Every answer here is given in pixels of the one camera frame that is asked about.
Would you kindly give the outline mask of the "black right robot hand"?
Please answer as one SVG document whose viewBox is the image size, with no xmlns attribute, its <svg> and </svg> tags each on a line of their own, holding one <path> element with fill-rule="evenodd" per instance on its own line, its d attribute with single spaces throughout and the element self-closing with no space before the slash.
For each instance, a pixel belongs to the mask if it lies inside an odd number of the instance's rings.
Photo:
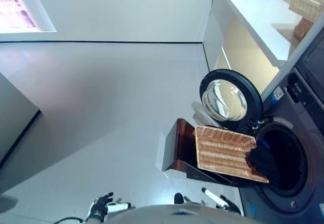
<svg viewBox="0 0 324 224">
<path fill-rule="evenodd" d="M 206 188 L 201 188 L 201 191 L 210 199 L 216 202 L 217 208 L 242 215 L 240 209 L 232 201 L 227 199 L 225 196 L 223 195 L 217 196 L 216 194 L 212 193 L 210 190 Z"/>
</svg>

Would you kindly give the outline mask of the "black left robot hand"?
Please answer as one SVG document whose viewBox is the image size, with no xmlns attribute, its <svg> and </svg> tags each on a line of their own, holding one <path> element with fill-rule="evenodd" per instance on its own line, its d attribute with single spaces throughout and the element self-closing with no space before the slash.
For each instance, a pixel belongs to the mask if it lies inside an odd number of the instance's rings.
<svg viewBox="0 0 324 224">
<path fill-rule="evenodd" d="M 131 203 L 113 203 L 113 192 L 109 192 L 94 200 L 90 207 L 88 218 L 94 216 L 104 218 L 110 213 L 116 213 L 130 208 Z"/>
</svg>

